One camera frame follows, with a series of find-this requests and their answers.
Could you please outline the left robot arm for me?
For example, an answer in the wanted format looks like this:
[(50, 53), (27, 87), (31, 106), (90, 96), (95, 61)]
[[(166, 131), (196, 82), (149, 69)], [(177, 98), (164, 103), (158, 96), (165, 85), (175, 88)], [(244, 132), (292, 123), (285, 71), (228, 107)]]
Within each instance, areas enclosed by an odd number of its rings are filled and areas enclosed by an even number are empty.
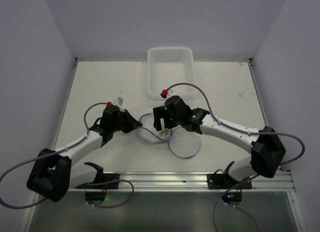
[(86, 127), (84, 136), (72, 144), (58, 150), (43, 149), (35, 160), (26, 186), (41, 196), (58, 202), (66, 192), (78, 185), (103, 182), (103, 168), (86, 162), (84, 168), (73, 170), (72, 167), (89, 153), (105, 146), (114, 133), (121, 131), (128, 134), (142, 127), (126, 110), (117, 105), (106, 105), (102, 116), (91, 127)]

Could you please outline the white mesh laundry bag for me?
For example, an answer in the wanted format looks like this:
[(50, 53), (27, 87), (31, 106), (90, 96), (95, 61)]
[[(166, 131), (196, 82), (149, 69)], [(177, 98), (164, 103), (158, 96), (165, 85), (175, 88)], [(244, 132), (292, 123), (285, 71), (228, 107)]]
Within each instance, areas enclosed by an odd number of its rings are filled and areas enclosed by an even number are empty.
[(180, 159), (191, 159), (201, 149), (202, 141), (197, 134), (189, 133), (182, 127), (162, 129), (153, 128), (153, 113), (141, 115), (139, 122), (142, 127), (136, 132), (138, 139), (147, 145), (165, 144), (169, 151)]

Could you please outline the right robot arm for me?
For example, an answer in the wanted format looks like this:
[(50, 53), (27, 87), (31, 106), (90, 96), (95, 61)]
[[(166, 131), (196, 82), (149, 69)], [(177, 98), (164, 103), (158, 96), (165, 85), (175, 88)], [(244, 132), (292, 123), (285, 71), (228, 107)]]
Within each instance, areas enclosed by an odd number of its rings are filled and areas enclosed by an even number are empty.
[(271, 127), (258, 130), (237, 124), (223, 126), (223, 121), (214, 119), (208, 110), (192, 109), (177, 95), (168, 98), (164, 105), (155, 107), (153, 117), (157, 131), (180, 126), (188, 132), (222, 139), (249, 154), (246, 158), (230, 162), (223, 173), (210, 176), (218, 188), (231, 188), (256, 174), (273, 178), (286, 153)]

